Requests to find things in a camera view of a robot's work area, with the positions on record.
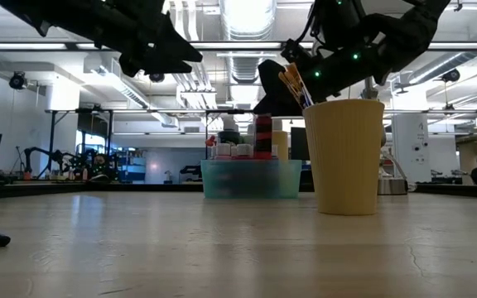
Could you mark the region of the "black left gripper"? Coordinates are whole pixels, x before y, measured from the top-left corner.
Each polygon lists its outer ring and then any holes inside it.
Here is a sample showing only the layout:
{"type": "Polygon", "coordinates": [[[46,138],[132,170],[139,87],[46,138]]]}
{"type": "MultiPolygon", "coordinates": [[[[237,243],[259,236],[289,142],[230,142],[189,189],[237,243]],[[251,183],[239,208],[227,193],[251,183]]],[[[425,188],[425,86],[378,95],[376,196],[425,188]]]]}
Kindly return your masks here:
{"type": "Polygon", "coordinates": [[[184,74],[191,66],[183,61],[201,62],[203,55],[172,24],[163,12],[165,0],[93,0],[93,43],[120,53],[125,75],[184,74]],[[167,64],[165,51],[179,63],[167,64]]]}

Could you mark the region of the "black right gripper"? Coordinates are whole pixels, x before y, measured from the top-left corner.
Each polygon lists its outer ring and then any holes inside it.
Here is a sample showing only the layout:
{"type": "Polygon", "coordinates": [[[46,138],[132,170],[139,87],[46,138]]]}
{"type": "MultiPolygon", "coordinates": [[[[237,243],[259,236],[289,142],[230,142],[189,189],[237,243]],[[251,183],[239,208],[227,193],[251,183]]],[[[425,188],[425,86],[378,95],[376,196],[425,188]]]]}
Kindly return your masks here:
{"type": "MultiPolygon", "coordinates": [[[[297,68],[301,81],[316,102],[329,96],[339,96],[340,91],[366,78],[383,85],[383,63],[377,44],[346,47],[327,57],[312,56],[298,42],[289,39],[281,56],[297,68]]],[[[287,86],[279,79],[285,68],[274,60],[265,60],[258,66],[264,97],[255,106],[257,115],[301,116],[302,110],[287,86]]]]}

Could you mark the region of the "small magenta paint bottle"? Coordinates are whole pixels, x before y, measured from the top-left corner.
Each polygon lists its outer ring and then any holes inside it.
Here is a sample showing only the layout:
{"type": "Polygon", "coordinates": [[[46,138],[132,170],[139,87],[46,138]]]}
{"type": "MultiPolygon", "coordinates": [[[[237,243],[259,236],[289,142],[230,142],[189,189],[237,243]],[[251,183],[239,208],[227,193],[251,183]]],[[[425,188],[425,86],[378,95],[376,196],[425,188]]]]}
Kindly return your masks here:
{"type": "Polygon", "coordinates": [[[272,118],[269,114],[258,115],[255,119],[254,155],[259,160],[272,159],[272,118]]]}

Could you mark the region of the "gray paint bottle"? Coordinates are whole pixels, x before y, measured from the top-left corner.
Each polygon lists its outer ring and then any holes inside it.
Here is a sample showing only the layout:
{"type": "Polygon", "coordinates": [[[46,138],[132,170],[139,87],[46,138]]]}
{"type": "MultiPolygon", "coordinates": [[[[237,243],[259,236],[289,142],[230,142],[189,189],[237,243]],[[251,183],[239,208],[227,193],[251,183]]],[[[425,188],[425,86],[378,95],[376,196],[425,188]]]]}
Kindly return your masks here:
{"type": "Polygon", "coordinates": [[[233,118],[223,119],[223,130],[218,132],[218,142],[238,145],[242,142],[239,127],[233,118]]]}

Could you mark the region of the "small crimson paint bottle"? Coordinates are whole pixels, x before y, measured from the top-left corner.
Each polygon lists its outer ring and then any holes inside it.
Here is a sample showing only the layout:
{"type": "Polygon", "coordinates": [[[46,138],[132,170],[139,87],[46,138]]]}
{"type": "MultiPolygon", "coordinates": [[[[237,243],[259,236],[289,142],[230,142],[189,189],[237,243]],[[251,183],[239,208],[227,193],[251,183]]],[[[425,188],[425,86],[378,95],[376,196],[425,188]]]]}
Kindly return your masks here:
{"type": "Polygon", "coordinates": [[[230,160],[231,158],[231,145],[218,143],[215,147],[215,160],[230,160]]]}

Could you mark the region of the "yellow plastic cup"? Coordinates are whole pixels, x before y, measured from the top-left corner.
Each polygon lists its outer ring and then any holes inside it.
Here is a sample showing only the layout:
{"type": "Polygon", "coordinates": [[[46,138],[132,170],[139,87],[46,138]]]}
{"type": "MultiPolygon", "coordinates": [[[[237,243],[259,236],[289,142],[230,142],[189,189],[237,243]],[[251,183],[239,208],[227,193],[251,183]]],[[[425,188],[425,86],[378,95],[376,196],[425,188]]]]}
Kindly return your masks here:
{"type": "Polygon", "coordinates": [[[383,103],[370,99],[316,103],[304,109],[320,213],[376,213],[383,111],[383,103]]]}

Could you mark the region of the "bottles in bin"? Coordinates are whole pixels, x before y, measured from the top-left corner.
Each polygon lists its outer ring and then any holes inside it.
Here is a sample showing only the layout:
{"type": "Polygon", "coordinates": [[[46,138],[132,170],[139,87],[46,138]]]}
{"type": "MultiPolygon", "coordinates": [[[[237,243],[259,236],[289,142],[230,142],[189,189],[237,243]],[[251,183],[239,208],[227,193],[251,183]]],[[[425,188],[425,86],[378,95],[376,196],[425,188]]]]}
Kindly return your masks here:
{"type": "MultiPolygon", "coordinates": [[[[209,123],[208,123],[208,121],[210,120],[210,116],[215,116],[215,119],[217,119],[217,120],[222,120],[223,121],[224,118],[233,118],[234,121],[235,121],[236,116],[242,116],[242,115],[248,115],[251,118],[251,122],[246,123],[246,128],[247,129],[248,129],[249,124],[254,124],[255,125],[255,119],[258,115],[255,114],[251,110],[236,109],[236,108],[233,108],[233,109],[219,109],[219,110],[206,110],[205,111],[205,120],[207,121],[207,123],[205,124],[206,140],[210,137],[210,135],[209,135],[209,123]]],[[[242,138],[242,142],[240,144],[245,143],[243,137],[246,135],[246,133],[247,132],[242,134],[240,132],[240,135],[241,135],[241,138],[242,138]]],[[[234,144],[230,144],[230,145],[231,145],[231,156],[232,156],[232,158],[230,160],[242,160],[242,159],[237,159],[236,158],[236,146],[237,145],[234,145],[234,144]]],[[[258,159],[255,158],[255,155],[254,155],[254,145],[253,145],[253,158],[248,159],[248,160],[258,160],[258,159]]],[[[209,159],[209,153],[210,153],[209,149],[208,149],[208,147],[206,147],[206,158],[207,159],[209,159]]]]}

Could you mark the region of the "black overhead crossbar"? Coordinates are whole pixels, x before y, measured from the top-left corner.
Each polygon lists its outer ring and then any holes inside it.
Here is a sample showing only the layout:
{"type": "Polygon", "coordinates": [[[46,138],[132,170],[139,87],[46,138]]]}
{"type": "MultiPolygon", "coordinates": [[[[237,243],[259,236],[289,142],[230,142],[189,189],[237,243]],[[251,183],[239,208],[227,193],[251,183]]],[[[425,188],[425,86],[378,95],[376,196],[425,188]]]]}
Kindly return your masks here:
{"type": "MultiPolygon", "coordinates": [[[[280,51],[283,41],[196,41],[191,45],[201,51],[280,51]]],[[[477,42],[432,42],[427,49],[436,52],[477,52],[477,42]]],[[[107,46],[97,48],[93,42],[0,42],[0,51],[113,51],[107,46]]]]}

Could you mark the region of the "small red fixture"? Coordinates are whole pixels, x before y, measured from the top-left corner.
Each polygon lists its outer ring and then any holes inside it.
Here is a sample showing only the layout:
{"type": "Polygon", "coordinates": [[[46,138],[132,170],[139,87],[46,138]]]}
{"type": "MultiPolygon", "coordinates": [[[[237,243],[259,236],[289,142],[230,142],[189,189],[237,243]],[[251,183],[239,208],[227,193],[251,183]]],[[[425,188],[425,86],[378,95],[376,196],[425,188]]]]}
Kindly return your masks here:
{"type": "Polygon", "coordinates": [[[209,159],[214,159],[217,155],[217,145],[218,145],[218,140],[215,135],[210,136],[206,141],[205,145],[209,149],[209,159]]]}

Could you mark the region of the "teal plastic bin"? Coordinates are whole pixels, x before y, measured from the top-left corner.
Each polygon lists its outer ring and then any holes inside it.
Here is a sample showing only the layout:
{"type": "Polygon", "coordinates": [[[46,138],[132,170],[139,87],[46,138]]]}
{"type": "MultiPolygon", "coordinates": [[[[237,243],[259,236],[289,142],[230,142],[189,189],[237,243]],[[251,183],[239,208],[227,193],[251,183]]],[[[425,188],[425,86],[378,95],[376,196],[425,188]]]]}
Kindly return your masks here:
{"type": "Polygon", "coordinates": [[[206,199],[296,199],[301,161],[203,160],[206,199]]]}

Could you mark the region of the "shelf with blue bins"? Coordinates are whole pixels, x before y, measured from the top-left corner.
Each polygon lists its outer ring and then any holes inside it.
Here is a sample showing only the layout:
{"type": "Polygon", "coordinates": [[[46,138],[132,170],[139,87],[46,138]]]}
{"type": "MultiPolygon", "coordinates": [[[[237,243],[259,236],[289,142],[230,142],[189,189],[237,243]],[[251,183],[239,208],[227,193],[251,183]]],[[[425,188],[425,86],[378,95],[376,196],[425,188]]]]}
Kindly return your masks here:
{"type": "Polygon", "coordinates": [[[146,179],[145,151],[135,148],[119,148],[116,152],[118,158],[119,179],[125,183],[142,184],[146,179]]]}

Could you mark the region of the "silver lamp with white shade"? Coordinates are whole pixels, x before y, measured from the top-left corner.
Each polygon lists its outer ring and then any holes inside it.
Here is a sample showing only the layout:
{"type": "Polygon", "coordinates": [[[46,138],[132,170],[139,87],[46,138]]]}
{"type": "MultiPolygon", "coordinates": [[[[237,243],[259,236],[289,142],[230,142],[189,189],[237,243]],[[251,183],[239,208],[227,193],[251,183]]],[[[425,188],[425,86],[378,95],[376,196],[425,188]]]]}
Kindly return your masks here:
{"type": "MultiPolygon", "coordinates": [[[[373,86],[373,78],[368,77],[364,80],[363,99],[378,100],[378,91],[373,86]]],[[[397,159],[384,146],[387,143],[385,129],[383,129],[381,152],[378,170],[378,195],[406,195],[409,189],[407,176],[397,159]],[[397,174],[389,174],[384,170],[386,162],[391,161],[397,174]]]]}

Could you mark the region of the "black background robot arms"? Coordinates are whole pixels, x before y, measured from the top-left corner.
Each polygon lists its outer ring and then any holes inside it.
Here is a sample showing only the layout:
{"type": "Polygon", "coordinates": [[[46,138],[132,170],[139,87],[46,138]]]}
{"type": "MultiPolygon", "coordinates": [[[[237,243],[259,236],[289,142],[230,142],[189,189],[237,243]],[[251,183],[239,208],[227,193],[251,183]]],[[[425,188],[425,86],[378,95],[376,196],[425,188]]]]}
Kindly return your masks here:
{"type": "Polygon", "coordinates": [[[30,180],[31,179],[31,173],[32,173],[32,168],[31,168],[31,154],[35,151],[38,151],[40,153],[43,153],[47,155],[50,160],[48,161],[48,164],[43,170],[43,173],[46,173],[47,171],[51,170],[51,163],[54,161],[59,165],[59,172],[60,174],[69,172],[71,169],[73,170],[83,170],[84,168],[87,167],[88,163],[87,160],[89,158],[94,158],[95,157],[95,151],[87,151],[84,154],[80,155],[74,155],[69,152],[62,152],[60,150],[55,150],[53,152],[41,149],[39,147],[30,147],[26,148],[23,152],[25,154],[26,158],[26,163],[25,163],[25,169],[23,170],[23,178],[24,180],[30,180]]]}

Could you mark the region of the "black background gantry frame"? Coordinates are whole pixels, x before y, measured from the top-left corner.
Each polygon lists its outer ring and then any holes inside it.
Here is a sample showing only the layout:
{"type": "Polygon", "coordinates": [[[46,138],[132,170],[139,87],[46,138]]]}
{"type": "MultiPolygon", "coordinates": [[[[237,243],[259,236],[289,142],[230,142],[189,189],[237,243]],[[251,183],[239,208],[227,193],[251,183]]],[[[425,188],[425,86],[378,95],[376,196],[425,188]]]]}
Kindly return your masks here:
{"type": "Polygon", "coordinates": [[[51,128],[50,128],[50,142],[49,142],[49,151],[48,151],[48,156],[49,160],[46,164],[45,169],[43,170],[42,173],[44,173],[47,170],[51,170],[51,164],[53,162],[53,151],[54,151],[54,143],[55,143],[55,126],[56,124],[61,121],[63,118],[65,118],[68,114],[70,113],[76,113],[76,114],[99,114],[99,113],[107,113],[108,114],[108,134],[106,138],[106,149],[105,153],[106,156],[110,156],[111,153],[111,141],[112,141],[112,135],[113,135],[113,116],[114,116],[114,111],[112,109],[101,109],[101,108],[77,108],[73,110],[46,110],[46,113],[51,114],[51,128]]]}

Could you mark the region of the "black aluminium table frame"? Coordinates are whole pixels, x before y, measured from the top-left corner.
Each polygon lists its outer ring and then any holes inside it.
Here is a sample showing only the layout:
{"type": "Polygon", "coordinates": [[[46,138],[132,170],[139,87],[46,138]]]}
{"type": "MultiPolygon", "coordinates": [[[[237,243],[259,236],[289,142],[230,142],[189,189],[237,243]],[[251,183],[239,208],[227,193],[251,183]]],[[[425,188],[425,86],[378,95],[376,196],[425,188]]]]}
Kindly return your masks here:
{"type": "MultiPolygon", "coordinates": [[[[104,183],[49,183],[0,185],[0,199],[34,195],[54,195],[80,192],[202,192],[210,199],[295,199],[301,192],[313,193],[313,185],[300,188],[284,185],[255,185],[253,187],[231,185],[133,185],[104,183]]],[[[477,185],[419,184],[415,191],[421,194],[477,197],[477,185]]]]}

